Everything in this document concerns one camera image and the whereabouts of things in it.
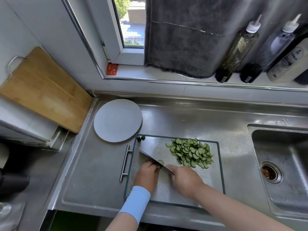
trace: person's right arm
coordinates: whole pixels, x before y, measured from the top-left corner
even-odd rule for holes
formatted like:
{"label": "person's right arm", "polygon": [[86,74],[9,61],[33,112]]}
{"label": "person's right arm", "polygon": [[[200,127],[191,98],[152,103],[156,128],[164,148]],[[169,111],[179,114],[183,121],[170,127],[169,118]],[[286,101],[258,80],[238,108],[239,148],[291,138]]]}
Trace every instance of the person's right arm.
{"label": "person's right arm", "polygon": [[190,198],[232,231],[294,231],[263,213],[233,200],[203,183],[191,168],[167,165],[178,192]]}

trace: window pane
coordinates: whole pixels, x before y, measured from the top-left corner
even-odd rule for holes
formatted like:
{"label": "window pane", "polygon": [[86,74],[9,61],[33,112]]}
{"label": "window pane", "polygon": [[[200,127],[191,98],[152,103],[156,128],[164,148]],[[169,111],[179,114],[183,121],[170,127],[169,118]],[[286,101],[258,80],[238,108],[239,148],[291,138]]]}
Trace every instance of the window pane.
{"label": "window pane", "polygon": [[145,0],[114,0],[124,46],[143,47],[145,30]]}

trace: window frame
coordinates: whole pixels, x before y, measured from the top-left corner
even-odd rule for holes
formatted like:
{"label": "window frame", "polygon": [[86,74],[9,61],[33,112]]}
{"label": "window frame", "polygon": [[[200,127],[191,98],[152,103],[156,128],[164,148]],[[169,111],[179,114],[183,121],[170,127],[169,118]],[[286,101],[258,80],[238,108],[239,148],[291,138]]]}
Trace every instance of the window frame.
{"label": "window frame", "polygon": [[123,47],[113,1],[87,0],[87,3],[111,63],[143,66],[143,48]]}

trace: sink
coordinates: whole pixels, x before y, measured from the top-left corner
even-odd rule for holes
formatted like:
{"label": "sink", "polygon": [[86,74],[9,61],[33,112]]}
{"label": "sink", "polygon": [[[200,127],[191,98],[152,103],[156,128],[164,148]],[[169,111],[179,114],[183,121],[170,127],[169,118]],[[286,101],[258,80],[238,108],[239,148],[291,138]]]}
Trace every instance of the sink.
{"label": "sink", "polygon": [[255,128],[251,137],[270,200],[308,214],[308,132]]}

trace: red packet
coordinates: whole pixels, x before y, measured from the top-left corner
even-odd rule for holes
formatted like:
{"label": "red packet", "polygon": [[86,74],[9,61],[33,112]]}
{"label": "red packet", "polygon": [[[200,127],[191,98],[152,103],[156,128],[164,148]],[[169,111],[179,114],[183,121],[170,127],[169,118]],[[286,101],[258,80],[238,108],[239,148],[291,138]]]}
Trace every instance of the red packet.
{"label": "red packet", "polygon": [[108,63],[106,75],[116,75],[118,64]]}

